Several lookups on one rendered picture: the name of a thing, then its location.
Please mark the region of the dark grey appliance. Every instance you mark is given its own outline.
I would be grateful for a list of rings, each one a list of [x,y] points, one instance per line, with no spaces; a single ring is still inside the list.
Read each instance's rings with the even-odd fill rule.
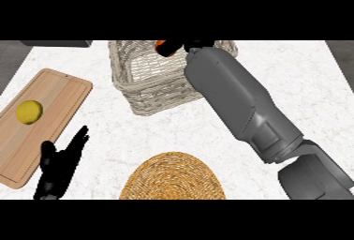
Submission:
[[[79,47],[89,48],[93,40],[20,40],[33,47]]]

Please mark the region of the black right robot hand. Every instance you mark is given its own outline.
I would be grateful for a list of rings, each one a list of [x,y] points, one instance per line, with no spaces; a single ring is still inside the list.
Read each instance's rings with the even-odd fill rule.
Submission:
[[[204,48],[213,47],[214,41],[213,40],[175,40],[182,43],[182,48],[189,51],[191,48]]]

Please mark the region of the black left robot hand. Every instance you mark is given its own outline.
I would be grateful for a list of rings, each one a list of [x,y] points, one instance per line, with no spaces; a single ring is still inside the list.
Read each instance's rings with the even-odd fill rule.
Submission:
[[[60,200],[67,192],[77,170],[82,151],[89,141],[89,127],[83,126],[67,148],[61,151],[51,141],[42,144],[40,169],[42,176],[33,198],[36,200]]]

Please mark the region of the pale wicker basket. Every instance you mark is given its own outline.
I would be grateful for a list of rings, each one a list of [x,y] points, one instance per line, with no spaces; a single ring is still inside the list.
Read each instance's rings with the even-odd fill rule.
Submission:
[[[170,57],[155,51],[155,40],[110,40],[113,83],[135,114],[149,116],[203,98],[185,76],[188,52]]]

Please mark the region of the pale wooden cutting board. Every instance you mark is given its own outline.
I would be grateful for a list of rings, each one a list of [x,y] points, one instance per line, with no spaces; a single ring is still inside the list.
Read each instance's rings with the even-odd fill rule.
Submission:
[[[0,184],[23,188],[40,162],[40,145],[55,142],[93,89],[93,84],[43,68],[0,112]],[[17,108],[34,100],[43,114],[31,124],[17,119]]]

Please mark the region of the round woven straw placemat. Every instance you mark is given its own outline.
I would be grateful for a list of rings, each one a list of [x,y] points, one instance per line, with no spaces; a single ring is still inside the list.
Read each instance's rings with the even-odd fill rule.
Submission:
[[[225,200],[226,193],[211,168],[182,152],[152,157],[132,173],[121,200]]]

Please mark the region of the yellow lemon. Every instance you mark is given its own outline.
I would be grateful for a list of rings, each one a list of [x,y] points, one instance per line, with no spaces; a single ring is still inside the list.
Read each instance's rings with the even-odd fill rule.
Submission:
[[[31,125],[42,117],[43,106],[36,100],[24,101],[17,107],[17,119],[26,124]]]

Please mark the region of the orange squash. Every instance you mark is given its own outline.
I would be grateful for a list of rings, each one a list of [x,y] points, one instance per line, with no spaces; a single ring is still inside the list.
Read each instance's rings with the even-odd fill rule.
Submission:
[[[163,57],[170,57],[180,48],[182,43],[175,40],[158,40],[155,43],[155,51]]]

